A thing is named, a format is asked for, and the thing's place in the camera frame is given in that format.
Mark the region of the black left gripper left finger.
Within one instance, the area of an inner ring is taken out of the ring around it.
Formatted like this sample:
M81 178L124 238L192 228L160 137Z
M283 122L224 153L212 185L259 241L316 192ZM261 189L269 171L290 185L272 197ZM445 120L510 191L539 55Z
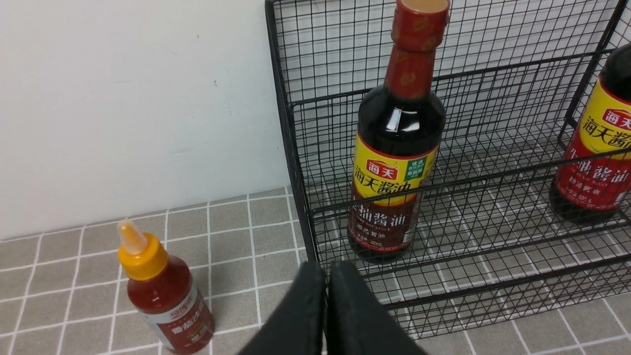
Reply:
M325 274L315 261L298 268L282 301L241 355L319 355L325 305Z

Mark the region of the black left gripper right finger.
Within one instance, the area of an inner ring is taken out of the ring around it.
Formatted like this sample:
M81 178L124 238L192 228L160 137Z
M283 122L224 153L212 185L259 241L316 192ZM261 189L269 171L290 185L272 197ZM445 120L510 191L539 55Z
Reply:
M330 355L425 355L348 261L331 265L326 321Z

